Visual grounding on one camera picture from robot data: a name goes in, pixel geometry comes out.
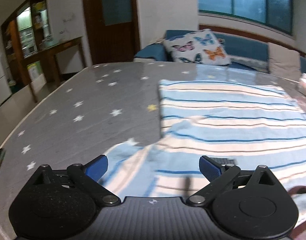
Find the blue white striped sweater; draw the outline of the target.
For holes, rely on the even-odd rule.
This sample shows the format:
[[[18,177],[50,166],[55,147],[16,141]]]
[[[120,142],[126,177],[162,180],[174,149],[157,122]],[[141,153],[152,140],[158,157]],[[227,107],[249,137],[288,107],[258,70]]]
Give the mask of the blue white striped sweater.
[[[287,191],[306,186],[306,114],[281,87],[161,80],[159,95],[161,138],[106,151],[101,183],[120,198],[195,193],[209,182],[203,155],[243,170],[267,165]]]

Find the blue sofa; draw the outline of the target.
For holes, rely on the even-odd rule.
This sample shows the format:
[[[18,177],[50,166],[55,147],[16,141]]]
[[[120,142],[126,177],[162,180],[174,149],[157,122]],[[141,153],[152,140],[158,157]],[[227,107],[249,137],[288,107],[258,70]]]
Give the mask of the blue sofa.
[[[226,66],[291,80],[306,73],[306,58],[295,50],[211,29],[167,30],[161,40],[137,52],[134,59]]]

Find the butterfly print pillow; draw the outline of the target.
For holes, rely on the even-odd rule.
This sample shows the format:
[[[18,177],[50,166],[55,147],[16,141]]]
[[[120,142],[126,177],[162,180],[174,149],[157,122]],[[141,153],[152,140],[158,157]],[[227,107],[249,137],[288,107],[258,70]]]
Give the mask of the butterfly print pillow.
[[[163,41],[174,62],[227,66],[230,57],[210,29],[177,35]]]

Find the beige cushion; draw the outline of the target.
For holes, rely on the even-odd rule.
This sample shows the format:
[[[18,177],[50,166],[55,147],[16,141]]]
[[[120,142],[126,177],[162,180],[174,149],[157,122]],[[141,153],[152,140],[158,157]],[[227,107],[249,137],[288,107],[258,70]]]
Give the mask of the beige cushion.
[[[283,46],[268,43],[269,73],[285,79],[301,77],[300,54]]]

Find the dark wooden cabinet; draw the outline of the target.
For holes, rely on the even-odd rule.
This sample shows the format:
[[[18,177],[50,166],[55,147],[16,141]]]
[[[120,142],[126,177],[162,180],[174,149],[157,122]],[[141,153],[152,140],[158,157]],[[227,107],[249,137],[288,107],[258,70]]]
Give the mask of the dark wooden cabinet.
[[[1,33],[12,77],[24,87],[29,87],[34,102],[37,102],[36,90],[29,75],[32,64],[40,63],[46,81],[54,82],[57,87],[67,76],[60,70],[58,54],[75,47],[81,58],[82,68],[87,67],[82,37],[64,41],[53,39],[47,0],[25,0],[2,23]]]

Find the dark wooden door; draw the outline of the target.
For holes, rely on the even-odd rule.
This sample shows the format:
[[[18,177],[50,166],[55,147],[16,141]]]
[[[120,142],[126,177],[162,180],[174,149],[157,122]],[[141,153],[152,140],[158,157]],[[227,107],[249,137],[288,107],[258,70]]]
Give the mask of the dark wooden door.
[[[140,50],[137,0],[82,0],[93,64],[130,62]]]

